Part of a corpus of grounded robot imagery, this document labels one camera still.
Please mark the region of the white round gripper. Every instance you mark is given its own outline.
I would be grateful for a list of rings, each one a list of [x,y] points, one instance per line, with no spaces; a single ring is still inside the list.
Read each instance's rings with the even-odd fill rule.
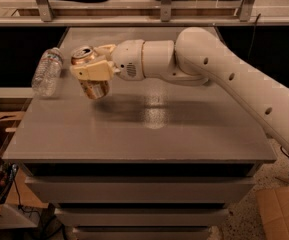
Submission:
[[[98,55],[104,55],[107,60],[96,63],[84,63],[72,65],[71,73],[78,80],[108,81],[118,73],[118,76],[126,81],[141,81],[144,79],[142,67],[142,48],[144,41],[127,40],[120,44],[107,44],[95,47]]]

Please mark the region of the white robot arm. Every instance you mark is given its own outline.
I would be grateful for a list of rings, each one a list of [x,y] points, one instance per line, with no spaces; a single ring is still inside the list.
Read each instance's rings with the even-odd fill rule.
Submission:
[[[70,71],[92,91],[115,76],[125,81],[158,78],[184,86],[211,80],[289,153],[289,88],[240,59],[203,28],[186,28],[174,41],[137,39],[90,46],[87,52],[75,49]]]

